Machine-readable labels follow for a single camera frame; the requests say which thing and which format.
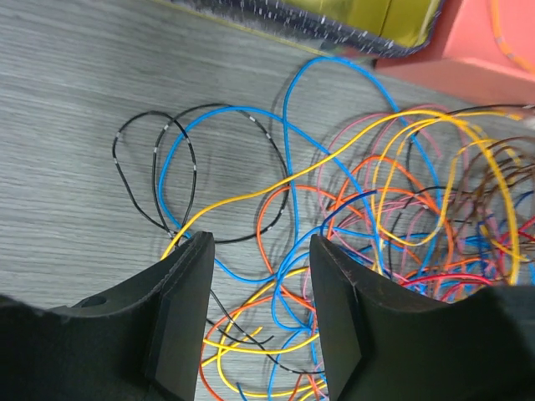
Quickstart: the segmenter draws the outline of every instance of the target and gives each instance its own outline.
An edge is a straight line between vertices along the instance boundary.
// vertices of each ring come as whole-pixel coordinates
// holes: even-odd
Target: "wire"
[[[520,209],[517,211],[517,207],[523,200],[532,194],[532,192],[530,194],[530,191],[526,191],[520,185],[530,182],[535,186],[535,157],[528,154],[521,145],[516,146],[511,143],[512,140],[523,140],[523,138],[517,137],[505,141],[492,140],[487,137],[486,133],[479,126],[464,119],[480,115],[507,116],[515,119],[514,116],[494,109],[498,107],[513,108],[518,106],[522,106],[524,109],[535,109],[535,106],[497,104],[484,106],[483,108],[477,106],[445,113],[447,110],[444,110],[440,105],[426,105],[400,112],[394,100],[372,77],[371,82],[376,84],[381,92],[384,92],[383,95],[395,113],[372,114],[357,119],[340,131],[331,145],[325,148],[299,127],[288,121],[288,105],[294,87],[301,79],[305,70],[320,61],[334,61],[335,63],[350,66],[354,69],[354,65],[351,62],[346,60],[340,61],[337,58],[318,58],[312,60],[306,63],[291,81],[288,91],[284,96],[282,117],[266,110],[248,106],[231,106],[217,103],[205,104],[188,109],[186,112],[179,113],[175,117],[169,118],[167,115],[168,123],[156,140],[151,184],[155,207],[159,212],[161,222],[157,220],[152,221],[160,225],[160,228],[163,227],[166,229],[164,215],[167,215],[178,230],[173,231],[167,227],[168,234],[174,235],[174,238],[162,255],[162,259],[173,250],[182,236],[189,236],[188,230],[191,226],[208,211],[235,201],[267,195],[266,199],[261,202],[262,204],[255,221],[255,232],[250,236],[228,240],[245,241],[246,239],[256,237],[258,249],[267,268],[266,276],[256,280],[240,277],[230,271],[219,260],[216,260],[216,264],[234,279],[249,284],[262,284],[262,287],[253,296],[249,297],[241,307],[231,312],[228,312],[216,295],[212,294],[219,308],[222,310],[223,317],[218,322],[209,322],[212,327],[208,330],[202,348],[204,350],[206,345],[211,345],[217,348],[217,350],[215,355],[205,359],[201,363],[200,375],[202,382],[215,399],[222,398],[210,387],[203,372],[203,368],[214,361],[217,363],[217,372],[222,382],[231,391],[239,394],[242,399],[246,399],[246,397],[267,399],[290,397],[293,400],[298,394],[301,394],[300,399],[306,399],[311,396],[315,396],[316,399],[325,397],[321,393],[321,388],[327,386],[326,377],[323,371],[318,371],[318,367],[321,364],[318,360],[317,344],[314,343],[314,340],[318,338],[317,318],[313,298],[307,292],[309,268],[307,266],[295,268],[303,264],[308,264],[309,254],[307,251],[302,251],[302,247],[307,245],[308,239],[314,233],[318,232],[321,235],[325,235],[328,239],[334,237],[339,240],[341,245],[340,243],[337,243],[337,245],[349,257],[382,275],[389,276],[393,282],[397,282],[403,287],[408,287],[412,291],[434,297],[435,299],[441,299],[445,302],[457,301],[469,296],[482,286],[496,285],[502,282],[505,283],[505,281],[509,284],[516,284],[521,261],[528,262],[528,268],[533,270],[532,280],[535,281],[535,268],[533,268],[535,264],[526,256],[530,255],[530,252],[535,251],[535,235],[533,235],[531,228],[535,224],[535,218],[524,217],[518,212]],[[368,72],[365,70],[364,72],[359,72],[368,78]],[[156,174],[156,162],[161,138],[170,126],[178,119],[183,118],[186,113],[203,108],[215,109],[192,120],[183,129],[184,132],[178,134],[175,142],[171,146],[169,154],[166,156],[160,176],[158,177]],[[166,174],[177,146],[180,144],[182,138],[186,138],[187,141],[187,134],[190,134],[191,130],[200,123],[213,116],[228,112],[238,112],[244,115],[254,122],[264,133],[264,136],[272,144],[277,153],[278,160],[282,164],[283,179],[270,185],[268,188],[256,191],[249,190],[243,195],[220,200],[198,211],[191,219],[188,219],[189,211],[186,211],[184,220],[178,221],[170,213],[164,199]],[[257,118],[252,114],[267,116],[269,119],[283,125],[286,162],[273,143],[271,135],[257,122]],[[366,120],[370,120],[371,122],[366,123],[367,126],[354,135],[345,145],[341,146],[335,152],[331,151],[331,148],[334,147],[334,142],[341,135],[348,132],[350,128],[358,124],[363,124]],[[398,122],[403,127],[401,129],[395,129],[395,132],[387,140],[387,145],[383,146],[382,150],[377,150],[384,136],[387,133],[390,134],[394,124]],[[454,125],[461,137],[461,148],[449,160],[450,172],[446,183],[439,181],[435,166],[431,162],[431,156],[425,152],[416,138],[419,133],[425,135],[426,140],[435,149],[436,157],[440,158],[440,146],[433,140],[431,133],[426,132],[427,128],[437,123]],[[356,167],[351,170],[338,160],[338,155],[345,152],[355,143],[360,145],[362,143],[361,139],[371,133],[375,128],[379,129],[379,133],[374,138],[373,143],[370,141],[369,146],[371,148],[369,147],[364,152],[364,159]],[[324,153],[325,156],[308,168],[294,172],[289,130],[294,131],[306,139],[310,144]],[[410,152],[413,145],[419,150],[425,164],[425,170],[431,176],[433,181],[431,186],[422,185],[410,173]],[[470,150],[474,148],[478,150],[478,153],[475,157],[471,157],[471,153],[473,152],[470,152]],[[399,158],[402,157],[404,150],[407,150],[405,155],[406,168],[399,162]],[[395,152],[395,155],[387,157],[391,151]],[[462,159],[463,162],[461,178],[459,178],[458,172],[456,171],[456,163],[459,159]],[[347,177],[338,194],[325,191],[320,187],[321,168],[330,160]],[[469,187],[468,184],[470,183],[472,185],[475,181],[472,178],[469,180],[470,173],[472,171],[476,172],[474,166],[477,165],[479,167],[481,161],[486,162],[480,174],[482,178],[479,179],[478,176],[475,188]],[[387,165],[388,170],[388,174],[386,175],[382,174],[383,169],[381,169],[385,165]],[[298,185],[295,182],[295,179],[316,168],[318,168],[318,183],[315,187]],[[364,169],[363,185],[360,182],[362,169]],[[121,179],[124,178],[120,168],[118,170],[120,171]],[[406,177],[410,186],[409,190],[393,185],[395,173],[401,173]],[[354,190],[352,188],[351,190],[347,190],[349,184],[352,185],[352,188],[354,187]],[[129,192],[131,200],[136,206],[135,199],[133,199],[134,196],[131,194],[127,183],[125,183],[125,186],[127,187],[127,192]],[[516,188],[521,188],[521,191],[513,193],[513,190]],[[299,215],[298,190],[313,191],[316,193],[318,196],[319,210],[323,214],[322,220],[319,221],[319,226],[313,227],[304,235],[300,233],[302,228],[300,226],[302,225],[303,219]],[[285,251],[284,255],[282,255],[282,260],[276,256],[272,256],[273,260],[270,261],[264,249],[262,234],[273,228],[280,219],[288,201],[289,191],[292,191],[293,199],[293,242],[290,244],[289,251]],[[195,186],[192,189],[192,194],[191,196],[193,197],[195,195]],[[280,195],[283,195],[283,201],[276,218],[272,223],[262,228],[263,217],[267,208]],[[505,215],[498,213],[498,210],[494,206],[495,198],[498,195],[501,197],[500,200],[505,206]],[[328,199],[328,203],[324,203],[323,197]],[[362,199],[362,206],[352,205],[358,199]],[[532,203],[533,212],[535,210],[535,198]],[[403,231],[401,231],[400,218],[401,215],[409,215],[407,211],[409,206],[410,213],[414,209],[415,212],[414,215],[410,215],[410,221],[406,227],[403,227]],[[415,229],[416,222],[420,221],[420,218],[425,216],[425,214],[429,214],[435,222],[431,229],[418,231]],[[523,223],[520,228],[518,227],[518,221]],[[446,246],[442,245],[444,240],[447,240]],[[218,240],[217,243],[227,243],[227,240]],[[419,252],[421,249],[423,249],[425,255]],[[388,252],[388,267],[384,263],[383,255],[385,251]],[[394,251],[399,252],[399,254],[393,255]],[[401,257],[399,270],[395,269],[394,256]],[[407,272],[405,271],[406,263],[411,264]],[[302,280],[302,296],[291,292],[286,282],[287,278],[301,272],[307,272],[304,280]],[[272,291],[272,293],[260,298],[266,291]],[[265,305],[266,302],[269,302],[271,305],[273,322],[287,333],[284,337],[285,343],[280,349],[266,349],[263,346],[263,344],[272,340],[273,336],[263,342],[255,339],[262,330],[262,326],[259,326],[249,334],[237,324],[237,319],[241,316],[242,312],[252,307],[262,304]],[[226,324],[224,329],[221,328],[223,323]],[[243,334],[243,339],[237,339],[229,335],[233,327],[236,327]],[[211,339],[211,335],[216,330],[221,334],[217,342]],[[298,341],[299,337],[302,337],[301,341],[293,344]],[[281,355],[299,349],[304,350],[305,348],[309,353],[310,362],[316,367],[315,369],[310,371],[291,369],[280,363]],[[235,380],[230,381],[226,378],[222,368],[222,357],[228,352],[258,355],[262,358],[267,357],[273,362],[266,393],[246,391],[242,387],[243,383],[236,383]],[[281,391],[273,390],[278,367],[298,375],[293,388]],[[319,378],[313,380],[313,375],[318,375]],[[309,385],[301,384],[303,376],[307,376],[307,379],[310,381]]]
[[[263,346],[264,343],[267,343],[268,341],[270,341],[271,339],[273,339],[273,336],[271,336],[270,338],[268,338],[267,340],[263,341],[263,342],[259,342],[257,341],[256,338],[254,338],[252,335],[250,334],[247,334],[247,332],[245,330],[243,330],[233,319],[232,319],[232,316],[227,312],[226,308],[223,306],[222,302],[219,300],[219,298],[216,296],[215,292],[210,289],[210,294],[212,296],[212,298],[214,298],[214,300],[216,301],[217,303],[217,306],[219,306],[219,308],[222,310],[223,314],[227,317],[228,321],[232,323],[232,325],[237,328],[246,338],[248,338],[249,340],[252,341],[253,344],[256,344],[260,347],[260,349],[262,349],[263,351],[266,350],[266,348]],[[225,332],[225,331],[222,331],[222,330],[219,330],[220,332],[223,332],[225,337],[229,337],[228,336],[228,333]],[[242,341],[240,340],[236,340],[234,338],[231,338],[233,339],[235,342],[238,342],[238,343],[243,343]],[[276,358],[272,357],[270,354],[266,354],[266,356],[271,359],[271,361],[275,364],[277,364],[280,368],[286,370],[287,372],[290,372],[290,373],[296,373],[296,374],[321,374],[323,373],[322,372],[307,372],[307,371],[298,371],[298,370],[294,370],[294,369],[291,369],[291,368],[287,368],[286,366],[282,365]]]
[[[158,211],[158,215],[160,217],[161,223],[155,221],[145,211],[143,211],[143,209],[141,209],[141,207],[139,206],[139,204],[135,200],[134,194],[132,193],[130,185],[128,184],[128,181],[127,181],[127,179],[125,177],[125,174],[123,173],[123,170],[120,167],[119,159],[117,158],[117,154],[116,154],[116,148],[117,148],[117,143],[119,141],[119,137],[123,134],[123,132],[126,130],[126,128],[128,128],[136,120],[141,119],[141,118],[146,117],[146,116],[150,116],[150,115],[156,115],[156,116],[159,116],[159,117],[165,117],[167,119],[172,119],[172,117],[169,114],[167,114],[165,112],[162,112],[162,111],[158,111],[158,110],[145,111],[144,113],[140,113],[140,114],[135,115],[134,117],[132,117],[131,119],[126,121],[119,128],[119,130],[117,131],[117,133],[116,133],[116,135],[114,137],[113,143],[111,145],[111,155],[113,157],[113,161],[115,163],[115,167],[117,168],[117,171],[119,172],[119,176],[120,176],[121,180],[123,181],[123,185],[126,188],[126,192],[128,193],[130,201],[132,202],[132,204],[134,205],[136,210],[146,220],[148,220],[150,223],[154,224],[155,226],[165,230],[172,237],[172,234],[174,234],[174,233],[171,233],[171,230],[167,226],[166,221],[164,220],[163,215],[161,214],[160,207],[158,206],[158,202],[157,201],[155,202],[155,205],[156,205],[156,210]],[[181,130],[182,134],[187,139],[188,147],[190,149],[190,154],[191,154],[191,162],[193,164],[193,179],[191,181],[190,203],[188,205],[188,212],[185,215],[185,220],[187,220],[187,217],[189,216],[189,210],[191,209],[191,206],[193,205],[193,198],[195,196],[195,187],[196,187],[196,158],[195,158],[195,151],[193,150],[193,146],[191,145],[191,142],[190,142],[189,138],[187,137],[187,133],[185,132],[184,128],[180,125],[180,123],[178,121],[176,121],[175,119],[172,121],[172,123],[175,124]],[[158,148],[156,146],[154,148],[154,153],[153,153],[153,159],[154,160],[156,158],[157,150],[158,150]]]
[[[528,71],[531,74],[535,74],[535,66],[533,66],[524,57],[516,55],[511,46],[507,44],[505,38],[503,37],[502,26],[500,24],[500,7],[498,0],[491,0],[491,21],[494,39],[496,40],[496,43],[502,53],[520,68]]]
[[[182,118],[185,115],[187,115],[187,114],[189,114],[189,113],[191,113],[193,111],[199,110],[199,109],[207,109],[207,108],[215,108],[215,107],[222,107],[222,108],[226,109],[226,108],[234,108],[235,106],[231,106],[230,104],[225,104],[225,103],[203,104],[201,106],[196,106],[196,107],[190,108],[190,109],[188,109],[188,110],[186,110],[184,112],[181,112],[181,113],[177,114],[175,117],[171,117],[170,122],[168,122],[166,124],[166,126],[164,126],[164,128],[159,133],[158,139],[156,140],[157,145],[155,145],[155,148],[158,147],[158,144],[159,144],[161,138],[166,134],[166,132],[169,129],[169,126],[170,126],[172,121],[177,121],[179,118]],[[288,176],[288,167],[286,166],[286,163],[284,162],[283,155],[281,154],[281,152],[278,149],[277,145],[273,141],[272,136],[264,128],[262,123],[260,123],[260,121],[258,121],[254,117],[252,117],[246,110],[236,110],[236,111],[239,114],[242,114],[243,116],[245,116],[248,120],[252,121],[262,131],[262,133],[266,137],[266,139],[269,142],[269,144],[273,147],[273,150],[275,150],[275,154],[277,155],[277,158],[280,161],[281,166],[283,167],[283,177],[287,177]],[[161,175],[160,175],[160,179],[158,181],[157,189],[156,189],[156,183],[155,183],[155,167],[156,167],[156,160],[155,159],[153,160],[153,175],[152,175],[152,179],[153,179],[152,180],[152,187],[153,187],[153,193],[154,193],[154,197],[155,197],[155,202],[157,202],[157,201],[160,202],[161,209],[163,209],[163,211],[167,214],[167,216],[171,219],[171,221],[173,221],[173,223],[179,228],[181,226],[184,226],[186,219],[181,224],[171,214],[171,212],[169,211],[168,207],[166,206],[163,187],[164,187],[164,183],[165,183],[166,172],[167,172],[167,169],[169,168],[169,165],[171,163],[172,155],[174,154],[174,152],[176,151],[176,148],[180,144],[180,142],[182,140],[182,136],[184,136],[183,133],[176,138],[174,144],[171,147],[171,150],[170,150],[170,152],[169,152],[169,154],[168,154],[168,156],[166,158],[166,161],[165,161],[165,163],[164,163],[164,165],[162,167]],[[267,231],[269,231],[273,226],[275,226],[277,224],[277,222],[279,221],[279,219],[281,218],[281,216],[282,216],[282,214],[284,212],[284,208],[286,207],[287,203],[288,203],[288,194],[286,194],[286,196],[283,198],[283,201],[282,201],[282,203],[281,203],[281,205],[279,207],[279,211],[275,215],[275,217],[273,218],[272,222],[269,223],[266,227],[264,227],[262,229],[262,231],[261,231],[262,234],[267,232]],[[237,242],[250,240],[250,239],[254,238],[255,236],[256,236],[256,233],[253,233],[253,234],[250,234],[250,235],[247,235],[247,236],[241,236],[241,237],[238,237],[238,238],[229,239],[229,240],[217,240],[216,239],[215,243],[216,244],[232,244],[232,243],[237,243]]]
[[[245,394],[242,391],[242,387],[240,386],[240,383],[236,382],[236,387],[240,392],[240,397],[242,397],[242,400],[247,401],[247,398],[245,398]]]

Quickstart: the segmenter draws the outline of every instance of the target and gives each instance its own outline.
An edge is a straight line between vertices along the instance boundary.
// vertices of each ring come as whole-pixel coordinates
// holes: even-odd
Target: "black wire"
[[[216,324],[211,320],[209,319],[208,317],[206,318],[206,323],[210,324],[211,326],[213,327],[216,327]],[[225,330],[223,330],[222,328],[219,328],[219,327],[216,327],[216,330],[218,332],[220,332],[223,336],[225,336],[226,338],[229,338],[231,339],[232,341],[236,342],[236,343],[242,343],[242,344],[251,344],[251,345],[254,345],[255,343],[249,343],[247,341],[243,341],[243,340],[240,340],[238,338],[235,338],[233,336],[231,336],[229,333],[227,333]],[[273,339],[273,336],[271,336],[270,338],[268,338],[267,340],[264,340],[264,341],[261,341],[260,343],[261,344],[265,344],[269,341],[271,341]]]
[[[119,171],[120,178],[123,181],[123,184],[124,184],[124,186],[126,188],[126,191],[128,192],[128,195],[129,195],[129,198],[130,198],[132,204],[134,205],[136,210],[146,220],[148,220],[150,223],[154,224],[155,226],[161,228],[162,230],[165,230],[170,237],[173,237],[174,235],[176,235],[177,231],[174,231],[174,230],[170,229],[169,226],[167,225],[166,219],[164,218],[163,213],[161,212],[160,202],[158,201],[158,195],[157,195],[157,192],[156,192],[156,164],[157,164],[157,156],[158,156],[158,149],[160,147],[160,142],[161,142],[163,136],[166,134],[167,130],[169,129],[170,125],[174,124],[181,130],[181,133],[184,135],[184,137],[186,139],[186,142],[188,144],[188,147],[190,148],[191,161],[193,163],[193,181],[191,182],[190,201],[188,203],[188,207],[187,207],[186,213],[184,215],[184,220],[182,222],[182,225],[184,225],[188,220],[188,217],[189,217],[192,205],[193,205],[193,201],[195,199],[196,158],[195,158],[195,152],[193,151],[193,148],[192,148],[192,145],[191,145],[191,141],[189,140],[189,137],[187,136],[187,133],[185,132],[185,130],[183,129],[183,127],[180,125],[180,123],[177,120],[179,118],[184,117],[185,115],[193,112],[193,111],[198,110],[198,109],[212,108],[212,107],[231,107],[231,106],[230,106],[230,104],[224,104],[224,103],[202,104],[202,105],[187,109],[187,110],[177,114],[175,117],[171,117],[169,114],[167,114],[165,112],[162,112],[162,111],[158,111],[158,110],[151,110],[151,111],[146,111],[144,113],[140,113],[140,114],[132,117],[131,119],[129,119],[128,121],[126,121],[123,124],[123,126],[117,132],[117,135],[115,136],[114,142],[112,144],[112,155],[113,155],[113,158],[114,158],[114,162],[115,162],[115,165],[117,167],[117,170]],[[267,140],[269,141],[269,143],[271,144],[271,146],[275,150],[275,153],[277,154],[277,157],[278,157],[279,161],[281,162],[281,165],[283,167],[283,178],[287,178],[288,177],[288,168],[287,168],[286,163],[284,161],[283,155],[281,154],[281,152],[278,149],[277,145],[273,141],[273,138],[271,137],[271,135],[264,128],[264,126],[257,119],[252,117],[249,113],[242,112],[242,111],[240,111],[239,113],[244,115],[245,117],[247,117],[247,119],[250,119],[264,133],[264,136],[267,138]],[[116,153],[115,153],[115,149],[116,149],[116,146],[117,146],[117,141],[118,141],[121,133],[130,124],[132,124],[134,121],[136,121],[137,119],[140,119],[142,117],[145,117],[146,115],[158,115],[158,116],[161,116],[161,117],[166,117],[168,119],[167,124],[160,131],[160,133],[158,134],[158,137],[156,138],[155,146],[154,146],[154,149],[153,149],[153,155],[152,155],[152,170],[151,170],[152,196],[153,196],[153,200],[154,200],[154,203],[155,203],[156,211],[158,213],[158,216],[160,217],[160,222],[155,221],[147,213],[145,213],[145,211],[143,211],[143,209],[140,207],[140,205],[135,200],[135,197],[134,197],[134,195],[133,195],[133,193],[132,193],[132,191],[130,189],[130,186],[128,184],[128,181],[126,180],[125,175],[123,174],[123,171],[120,168],[120,164],[119,164],[119,161],[117,160]],[[285,191],[284,195],[283,195],[283,201],[282,201],[282,203],[281,203],[281,205],[279,207],[277,215],[275,216],[275,218],[273,219],[273,221],[271,223],[269,223],[267,226],[265,226],[264,228],[262,228],[260,230],[260,234],[263,234],[266,231],[271,230],[277,224],[277,222],[281,218],[281,215],[284,212],[284,208],[286,207],[286,204],[288,203],[288,197],[289,197],[289,193],[288,193],[288,191]],[[236,243],[236,242],[240,242],[240,241],[247,241],[247,240],[250,240],[252,238],[256,238],[256,236],[257,236],[257,234],[255,232],[255,233],[250,234],[248,236],[241,236],[241,237],[233,238],[233,239],[230,239],[230,240],[216,240],[215,243],[216,244],[231,244],[231,243]]]
[[[464,109],[458,109],[450,111],[446,114],[453,115],[453,114],[459,114],[459,113],[466,113],[469,111],[484,111],[489,109],[500,109],[500,108],[509,108],[509,109],[535,109],[535,104],[487,104],[483,106],[471,106],[471,107],[465,107]],[[407,146],[407,154],[405,157],[405,169],[408,173],[410,173],[410,153],[412,152],[412,145],[413,145],[413,139],[420,133],[420,131],[416,131],[411,137],[409,141],[409,145]],[[414,184],[410,179],[409,181],[409,187],[412,192],[416,192]]]
[[[190,109],[187,109],[187,110],[177,114],[175,117],[171,118],[169,120],[169,122],[166,124],[166,126],[164,126],[164,128],[160,131],[160,134],[158,135],[158,138],[156,140],[155,150],[157,150],[157,148],[158,148],[158,146],[160,144],[161,138],[166,134],[166,132],[169,129],[169,127],[170,127],[172,122],[177,121],[179,118],[184,117],[185,115],[187,115],[187,114],[189,114],[189,113],[191,113],[193,111],[196,111],[196,110],[199,110],[199,109],[212,108],[212,107],[232,107],[232,106],[230,104],[225,104],[225,103],[202,104],[202,105],[192,107]],[[257,119],[252,117],[249,113],[246,113],[244,111],[238,111],[238,113],[242,114],[247,119],[250,119],[263,132],[264,136],[266,137],[266,139],[269,141],[269,143],[271,144],[271,146],[275,150],[275,153],[277,154],[277,157],[278,157],[278,159],[279,159],[279,161],[281,163],[281,166],[283,167],[283,178],[288,178],[288,168],[286,166],[286,162],[284,161],[283,155],[281,154],[281,152],[278,149],[277,145],[273,141],[272,136],[268,133],[268,131],[264,128],[264,126]],[[155,197],[156,209],[158,210],[159,214],[161,214],[159,202],[158,202],[157,196],[155,194],[156,193],[156,182],[155,182],[156,181],[156,177],[155,177],[156,172],[155,171],[156,171],[156,160],[155,160],[155,158],[153,158],[152,190],[153,190],[153,195]],[[265,226],[264,228],[262,228],[260,230],[260,234],[264,234],[265,232],[271,230],[277,224],[277,222],[279,221],[279,219],[283,215],[284,208],[286,207],[286,204],[288,203],[288,197],[289,197],[289,191],[284,191],[283,201],[282,201],[282,203],[281,203],[281,205],[279,207],[277,215],[275,216],[275,218],[273,219],[273,221],[271,223],[269,223],[267,226]],[[247,240],[250,240],[250,239],[256,238],[256,237],[257,237],[257,233],[254,232],[253,234],[250,234],[248,236],[241,236],[241,237],[238,237],[238,238],[232,238],[230,240],[215,240],[215,243],[216,244],[232,244],[232,243],[237,243],[237,242],[241,242],[241,241],[247,241]]]
[[[257,341],[254,337],[250,336],[249,334],[247,334],[247,332],[245,332],[245,330],[243,330],[240,326],[238,326],[238,324],[234,321],[234,319],[232,319],[232,316],[227,312],[227,310],[225,309],[225,307],[223,306],[223,304],[221,303],[221,301],[219,300],[219,298],[217,297],[217,295],[214,293],[214,291],[210,290],[210,294],[211,296],[214,298],[214,300],[216,301],[217,303],[217,306],[219,306],[219,308],[222,310],[222,312],[225,314],[225,316],[227,317],[227,319],[229,320],[229,322],[231,322],[240,332],[242,332],[242,334],[249,338],[252,342],[254,342],[256,345],[258,345],[258,347],[260,349],[262,349],[263,351],[266,350],[266,348],[259,342]],[[266,355],[266,357],[268,357],[269,359],[272,360],[273,363],[277,364],[280,368],[286,370],[287,372],[290,372],[290,373],[296,373],[296,374],[323,374],[325,373],[324,370],[319,370],[317,372],[308,372],[306,370],[293,370],[291,368],[287,368],[286,366],[284,366],[283,364],[281,364],[277,359],[275,359],[274,357],[272,357],[271,355]]]
[[[119,172],[119,176],[121,178],[121,180],[123,181],[123,185],[125,186],[126,188],[126,192],[128,192],[128,196],[132,202],[132,204],[134,205],[134,207],[136,208],[136,210],[145,218],[147,219],[149,222],[151,222],[152,224],[154,224],[155,226],[161,228],[162,230],[166,230],[170,236],[171,235],[171,230],[169,229],[169,227],[167,226],[166,224],[166,221],[165,219],[163,218],[163,215],[161,214],[161,211],[160,211],[160,207],[158,205],[156,205],[156,209],[158,210],[158,215],[160,217],[160,220],[161,220],[161,223],[158,223],[157,221],[155,221],[152,217],[150,217],[147,213],[145,213],[145,211],[143,211],[143,209],[141,209],[141,206],[137,203],[137,201],[135,200],[135,197],[134,197],[134,194],[132,193],[132,189],[130,188],[130,185],[128,184],[128,181],[125,177],[125,174],[123,173],[123,170],[121,169],[120,167],[120,163],[119,163],[119,159],[117,159],[117,153],[116,153],[116,149],[117,149],[117,142],[119,141],[119,137],[121,136],[121,134],[125,131],[125,129],[130,125],[132,124],[134,121],[142,118],[142,117],[145,117],[147,115],[157,115],[157,116],[160,116],[160,117],[165,117],[167,119],[172,119],[172,117],[163,112],[163,111],[158,111],[158,110],[149,110],[149,111],[145,111],[144,113],[139,113],[137,115],[135,115],[134,117],[132,117],[131,119],[129,119],[128,121],[126,121],[120,128],[119,130],[117,131],[115,137],[114,137],[114,141],[113,141],[113,144],[111,145],[111,155],[113,157],[113,160],[114,160],[114,163],[115,163],[115,167],[117,168],[117,171]],[[190,198],[190,204],[188,206],[188,210],[186,212],[186,216],[189,215],[189,210],[191,209],[191,206],[193,204],[193,197],[195,195],[195,188],[196,188],[196,178],[197,178],[197,172],[196,172],[196,158],[195,158],[195,151],[193,150],[193,146],[191,145],[191,142],[189,140],[189,137],[187,136],[187,132],[185,132],[184,128],[180,125],[180,123],[178,121],[175,121],[173,120],[173,123],[181,130],[182,134],[184,135],[184,137],[186,138],[186,141],[188,143],[188,146],[190,148],[190,153],[191,153],[191,161],[193,163],[193,179],[191,181],[191,198]]]

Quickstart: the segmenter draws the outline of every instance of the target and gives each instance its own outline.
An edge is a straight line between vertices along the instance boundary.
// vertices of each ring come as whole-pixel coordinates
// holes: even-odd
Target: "black plastic part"
[[[332,401],[535,399],[533,287],[488,287],[450,305],[319,236],[310,266]]]
[[[0,399],[193,400],[213,261],[198,233],[74,307],[0,296]]]

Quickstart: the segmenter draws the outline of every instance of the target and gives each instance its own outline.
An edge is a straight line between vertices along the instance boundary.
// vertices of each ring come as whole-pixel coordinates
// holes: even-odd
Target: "wood grain surface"
[[[194,18],[146,0],[4,0],[0,4],[0,291],[41,307],[73,304],[147,268],[168,238],[137,214],[111,159],[116,130],[148,109],[173,113],[210,102],[281,110],[288,77],[311,55],[265,38]],[[401,107],[463,104],[437,93],[381,78]],[[290,119],[327,144],[351,117],[388,109],[363,77],[333,64],[307,73],[290,102]],[[259,118],[266,126],[269,121]],[[150,161],[155,136],[165,123],[143,119],[120,141],[118,156],[140,203],[155,214],[150,193]],[[487,122],[497,135],[512,124]],[[272,135],[283,148],[282,129]],[[458,150],[452,130],[436,135],[445,155]],[[172,130],[164,153],[176,137]],[[199,178],[194,211],[222,198],[261,189],[281,178],[273,150],[258,128],[240,114],[225,114],[191,133]],[[365,154],[369,139],[345,155],[348,165]],[[314,147],[293,135],[294,169],[317,157]],[[440,172],[447,172],[446,162]],[[415,160],[415,170],[422,170]],[[329,165],[324,183],[333,185]],[[431,181],[422,172],[422,179]],[[300,182],[314,182],[310,177]],[[167,179],[166,200],[181,216],[189,199],[191,160],[179,148]],[[260,200],[222,207],[203,216],[196,230],[229,238],[252,232]],[[300,198],[301,229],[318,221],[315,195]],[[274,216],[276,208],[268,213]],[[265,238],[277,264],[292,235],[285,215]],[[219,246],[217,256],[246,277],[264,277],[255,241]],[[235,307],[254,287],[236,283],[221,269],[213,288]],[[210,316],[221,313],[211,303]],[[248,313],[244,327],[266,322],[259,335],[284,333],[269,323],[268,307]],[[310,368],[306,353],[284,357],[289,366]],[[229,378],[244,388],[266,389],[271,365],[260,357],[225,357]],[[207,377],[224,399],[236,400],[217,376]],[[295,377],[279,372],[276,388]],[[200,384],[196,399],[209,399]]]

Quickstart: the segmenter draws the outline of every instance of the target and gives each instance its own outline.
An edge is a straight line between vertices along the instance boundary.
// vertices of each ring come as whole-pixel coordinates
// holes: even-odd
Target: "red object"
[[[448,0],[427,48],[407,58],[381,59],[377,70],[477,104],[535,103],[535,74],[498,47],[489,0]],[[535,1],[501,0],[502,36],[535,65]]]

